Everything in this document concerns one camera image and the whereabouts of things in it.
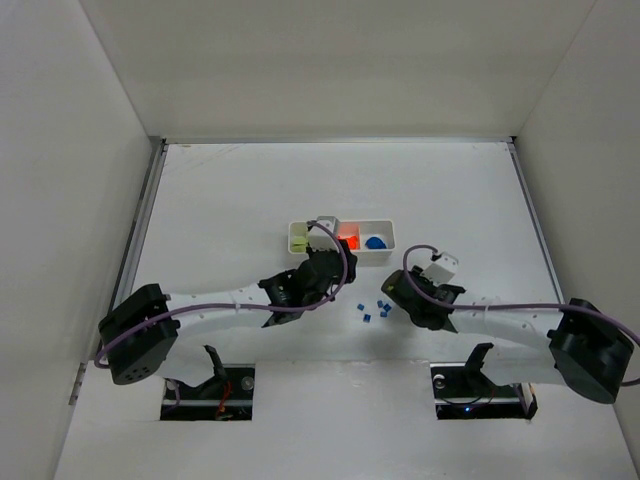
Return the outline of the green lego brick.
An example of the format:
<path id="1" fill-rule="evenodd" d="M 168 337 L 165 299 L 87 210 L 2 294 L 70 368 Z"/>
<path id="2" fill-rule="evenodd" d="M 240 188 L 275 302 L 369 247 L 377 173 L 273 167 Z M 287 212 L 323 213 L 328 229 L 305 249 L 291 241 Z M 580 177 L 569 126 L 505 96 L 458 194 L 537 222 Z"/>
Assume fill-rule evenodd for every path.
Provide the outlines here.
<path id="1" fill-rule="evenodd" d="M 291 251 L 293 253 L 305 253 L 308 241 L 305 236 L 294 236 L 291 243 Z"/>

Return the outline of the orange round lego piece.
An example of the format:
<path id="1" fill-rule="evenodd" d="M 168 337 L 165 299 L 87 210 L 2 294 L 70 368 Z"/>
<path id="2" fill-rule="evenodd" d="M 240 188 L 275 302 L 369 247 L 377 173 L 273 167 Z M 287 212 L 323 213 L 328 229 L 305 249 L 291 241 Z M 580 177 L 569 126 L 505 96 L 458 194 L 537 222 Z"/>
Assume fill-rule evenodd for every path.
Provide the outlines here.
<path id="1" fill-rule="evenodd" d="M 358 235 L 339 235 L 338 239 L 345 243 L 350 251 L 357 251 L 360 247 L 360 239 Z"/>

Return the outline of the blue half-round lego piece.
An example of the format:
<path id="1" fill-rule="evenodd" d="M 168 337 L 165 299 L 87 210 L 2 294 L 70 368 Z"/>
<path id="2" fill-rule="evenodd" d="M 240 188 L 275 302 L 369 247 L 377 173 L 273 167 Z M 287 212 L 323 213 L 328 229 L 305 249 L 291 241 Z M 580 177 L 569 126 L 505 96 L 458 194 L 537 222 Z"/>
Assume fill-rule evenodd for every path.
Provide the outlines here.
<path id="1" fill-rule="evenodd" d="M 366 240 L 365 247 L 370 250 L 384 250 L 387 245 L 380 237 L 371 236 Z"/>

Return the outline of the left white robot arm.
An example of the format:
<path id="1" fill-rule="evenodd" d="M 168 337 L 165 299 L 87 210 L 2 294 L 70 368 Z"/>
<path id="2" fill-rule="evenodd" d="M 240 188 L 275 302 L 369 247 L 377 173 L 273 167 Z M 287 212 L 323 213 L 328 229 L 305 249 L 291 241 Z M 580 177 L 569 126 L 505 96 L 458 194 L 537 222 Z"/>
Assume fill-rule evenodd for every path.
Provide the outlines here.
<path id="1" fill-rule="evenodd" d="M 297 268 L 249 286 L 209 294 L 166 294 L 159 284 L 138 288 L 98 325 L 102 347 L 94 364 L 110 371 L 117 385 L 150 376 L 198 386 L 213 375 L 203 357 L 189 357 L 188 339 L 235 328 L 269 328 L 300 319 L 335 299 L 356 278 L 357 258 L 340 250 L 309 251 Z"/>

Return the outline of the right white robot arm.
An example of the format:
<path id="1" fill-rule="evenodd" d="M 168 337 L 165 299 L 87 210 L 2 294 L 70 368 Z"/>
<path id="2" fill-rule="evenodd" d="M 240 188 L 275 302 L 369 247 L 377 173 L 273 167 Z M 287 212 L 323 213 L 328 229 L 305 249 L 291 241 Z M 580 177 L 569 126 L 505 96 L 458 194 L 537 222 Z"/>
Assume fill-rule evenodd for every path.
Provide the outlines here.
<path id="1" fill-rule="evenodd" d="M 625 374 L 638 337 L 587 301 L 506 304 L 461 286 L 436 285 L 419 268 L 395 271 L 381 291 L 419 328 L 486 337 L 467 367 L 496 386 L 561 385 L 612 404 L 630 384 Z"/>

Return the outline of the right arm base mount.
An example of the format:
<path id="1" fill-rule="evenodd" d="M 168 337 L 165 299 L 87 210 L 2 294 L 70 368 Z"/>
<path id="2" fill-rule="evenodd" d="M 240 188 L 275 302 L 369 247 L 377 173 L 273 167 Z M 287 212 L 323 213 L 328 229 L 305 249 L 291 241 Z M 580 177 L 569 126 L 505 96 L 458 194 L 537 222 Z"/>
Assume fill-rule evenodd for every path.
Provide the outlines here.
<path id="1" fill-rule="evenodd" d="M 465 362 L 430 364 L 438 420 L 533 419 L 538 402 L 530 384 L 498 386 L 481 372 L 493 347 L 477 345 Z"/>

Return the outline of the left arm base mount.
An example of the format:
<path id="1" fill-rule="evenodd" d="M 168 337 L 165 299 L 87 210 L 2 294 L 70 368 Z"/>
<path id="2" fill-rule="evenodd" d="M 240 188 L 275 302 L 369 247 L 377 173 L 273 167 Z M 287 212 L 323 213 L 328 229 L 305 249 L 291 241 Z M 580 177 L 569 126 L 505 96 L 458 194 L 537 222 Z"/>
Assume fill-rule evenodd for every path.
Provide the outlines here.
<path id="1" fill-rule="evenodd" d="M 160 410 L 161 421 L 250 421 L 256 369 L 254 364 L 224 364 L 217 350 L 206 345 L 209 376 L 192 387 L 169 380 Z"/>

